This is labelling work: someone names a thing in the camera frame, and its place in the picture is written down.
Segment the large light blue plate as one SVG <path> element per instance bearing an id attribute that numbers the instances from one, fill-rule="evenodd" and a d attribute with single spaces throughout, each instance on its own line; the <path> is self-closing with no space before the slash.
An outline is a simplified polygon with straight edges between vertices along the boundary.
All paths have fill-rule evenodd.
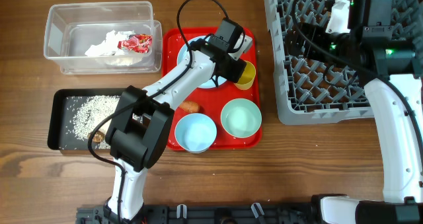
<path id="1" fill-rule="evenodd" d="M 209 41 L 209 38 L 206 35 L 201 35 L 201 36 L 197 36 L 197 37 L 194 37 L 192 39 L 189 39 L 188 43 L 190 44 L 191 42 L 197 41 L 199 39 L 204 39 L 206 41 Z M 180 62 L 185 60 L 187 55 L 188 55 L 187 45 L 183 45 L 181 47 L 181 49 L 179 50 L 179 53 L 178 53 L 178 56 L 177 56 L 177 64 L 179 64 Z M 217 85 L 216 85 L 215 82 L 214 82 L 214 77 L 212 77 L 210 80 L 208 80 L 205 83 L 202 83 L 200 86 L 198 86 L 198 88 L 199 89 L 214 89 L 214 88 L 221 86 L 222 84 L 224 84 L 226 82 L 227 82 L 227 79 L 225 79 L 223 77 L 218 77 L 217 78 Z"/>

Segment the yellow plastic cup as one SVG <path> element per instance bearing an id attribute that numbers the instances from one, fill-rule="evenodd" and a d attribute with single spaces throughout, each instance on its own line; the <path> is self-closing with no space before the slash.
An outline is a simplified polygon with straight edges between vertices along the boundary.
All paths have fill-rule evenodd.
<path id="1" fill-rule="evenodd" d="M 252 84 L 254 83 L 256 77 L 256 67 L 253 63 L 246 61 L 245 70 L 243 71 L 243 74 L 241 75 L 241 78 L 237 83 L 235 83 L 235 86 L 240 90 L 247 90 L 252 87 Z"/>

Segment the green bowl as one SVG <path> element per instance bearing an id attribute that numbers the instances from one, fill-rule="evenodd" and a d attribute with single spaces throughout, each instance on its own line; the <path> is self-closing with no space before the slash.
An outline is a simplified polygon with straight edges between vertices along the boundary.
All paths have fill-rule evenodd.
<path id="1" fill-rule="evenodd" d="M 251 100 L 236 98 L 230 100 L 221 111 L 221 125 L 233 137 L 248 138 L 261 127 L 260 108 Z"/>

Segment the small light blue bowl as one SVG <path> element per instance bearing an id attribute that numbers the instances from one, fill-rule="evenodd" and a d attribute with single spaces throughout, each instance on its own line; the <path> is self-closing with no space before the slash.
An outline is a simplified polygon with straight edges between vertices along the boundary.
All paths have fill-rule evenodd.
<path id="1" fill-rule="evenodd" d="M 187 152 L 203 153 L 217 137 L 217 126 L 207 115 L 188 114 L 181 118 L 174 129 L 177 143 Z"/>

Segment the red snack wrapper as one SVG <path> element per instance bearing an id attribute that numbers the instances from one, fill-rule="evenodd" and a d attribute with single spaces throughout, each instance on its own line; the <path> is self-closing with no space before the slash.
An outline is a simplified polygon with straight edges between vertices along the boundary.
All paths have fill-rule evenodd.
<path id="1" fill-rule="evenodd" d="M 153 37 L 147 34 L 134 34 L 127 40 L 118 42 L 118 48 L 128 50 L 135 53 L 147 54 L 153 43 Z"/>

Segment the brown food scrap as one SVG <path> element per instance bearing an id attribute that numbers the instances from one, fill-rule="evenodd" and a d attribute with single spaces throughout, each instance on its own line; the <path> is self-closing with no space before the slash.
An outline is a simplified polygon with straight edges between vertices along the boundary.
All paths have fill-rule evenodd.
<path id="1" fill-rule="evenodd" d="M 105 139 L 105 134 L 102 131 L 97 131 L 92 138 L 92 142 L 102 143 L 104 139 Z"/>

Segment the white rice grains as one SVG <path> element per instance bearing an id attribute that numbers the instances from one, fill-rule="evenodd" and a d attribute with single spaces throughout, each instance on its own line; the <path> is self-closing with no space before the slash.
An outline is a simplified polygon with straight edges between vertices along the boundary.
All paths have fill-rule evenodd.
<path id="1" fill-rule="evenodd" d="M 68 96 L 64 99 L 59 149 L 85 150 L 95 127 L 111 115 L 119 96 Z"/>

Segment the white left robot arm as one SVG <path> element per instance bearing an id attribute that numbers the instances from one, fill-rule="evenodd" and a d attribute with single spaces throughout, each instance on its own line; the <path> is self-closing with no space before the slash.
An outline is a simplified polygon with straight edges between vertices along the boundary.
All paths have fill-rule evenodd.
<path id="1" fill-rule="evenodd" d="M 251 40 L 242 26 L 224 18 L 208 38 L 187 42 L 185 58 L 161 80 L 143 89 L 129 86 L 107 117 L 105 141 L 110 145 L 116 176 L 112 197 L 104 207 L 113 223 L 132 223 L 143 207 L 147 171 L 163 154 L 175 110 L 200 85 L 223 77 L 236 83 L 245 70 L 241 54 Z"/>

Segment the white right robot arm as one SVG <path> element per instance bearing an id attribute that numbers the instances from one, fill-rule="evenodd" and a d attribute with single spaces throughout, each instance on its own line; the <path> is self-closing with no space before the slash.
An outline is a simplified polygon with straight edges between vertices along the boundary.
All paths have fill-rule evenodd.
<path id="1" fill-rule="evenodd" d="M 323 223 L 422 222 L 422 106 L 420 62 L 409 40 L 394 40 L 384 26 L 357 26 L 349 34 L 328 34 L 319 26 L 295 23 L 289 48 L 305 48 L 309 59 L 358 72 L 373 110 L 384 171 L 384 200 L 344 195 L 317 197 Z"/>

